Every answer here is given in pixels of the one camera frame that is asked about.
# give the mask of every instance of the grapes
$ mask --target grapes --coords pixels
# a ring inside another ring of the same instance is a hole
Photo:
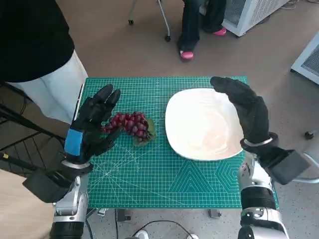
[[[139,130],[145,130],[146,126],[142,123],[137,123],[137,127],[139,128]]]
[[[123,131],[134,136],[139,142],[150,138],[149,124],[144,113],[135,111],[133,114],[118,112],[114,117],[109,118],[109,122],[101,128],[104,133],[123,127]]]
[[[139,129],[138,129],[136,126],[133,126],[131,132],[132,132],[132,133],[136,133],[138,130],[139,130]]]
[[[141,122],[142,120],[142,117],[141,116],[136,116],[135,117],[135,122]]]
[[[136,132],[135,135],[136,135],[137,137],[143,137],[143,136],[144,136],[144,132],[141,131],[141,130],[139,130],[139,131]]]
[[[111,122],[111,126],[113,126],[113,127],[118,126],[118,124],[117,124],[116,120],[114,120],[114,121],[112,121],[112,122]]]
[[[131,114],[126,113],[125,114],[125,119],[130,120],[131,119]]]
[[[120,115],[120,116],[119,116],[119,120],[120,120],[120,121],[125,120],[125,115]]]

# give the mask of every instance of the person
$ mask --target person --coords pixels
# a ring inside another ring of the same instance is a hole
[[[183,0],[184,12],[182,30],[178,40],[180,57],[189,61],[194,58],[194,48],[199,41],[199,8],[205,0]],[[206,15],[202,20],[202,29],[205,32],[224,36],[226,29],[221,25],[224,20],[226,0],[209,0]]]
[[[0,80],[71,124],[87,73],[55,0],[0,0]]]

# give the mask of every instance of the square plate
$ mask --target square plate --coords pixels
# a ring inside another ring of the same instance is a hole
[[[221,160],[242,151],[244,137],[236,109],[213,89],[176,93],[168,102],[165,129],[173,150],[193,160]]]

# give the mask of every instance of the black shirt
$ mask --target black shirt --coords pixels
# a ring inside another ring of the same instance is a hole
[[[73,51],[55,0],[0,0],[0,81],[42,77],[63,66]]]

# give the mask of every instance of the robotic arm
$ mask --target robotic arm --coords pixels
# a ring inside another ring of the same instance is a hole
[[[40,200],[53,203],[52,239],[80,239],[83,234],[88,173],[93,169],[89,160],[112,148],[122,130],[115,129],[106,138],[100,138],[101,122],[109,119],[120,98],[120,90],[112,91],[112,85],[103,87],[76,112],[58,165],[51,166],[51,171],[37,170],[23,182]]]
[[[278,136],[269,132],[268,110],[250,87],[230,78],[211,78],[215,91],[226,93],[234,104],[244,139],[245,160],[238,171],[241,192],[239,239],[289,239],[276,210],[273,182],[291,182],[310,164],[294,150],[278,147]]]

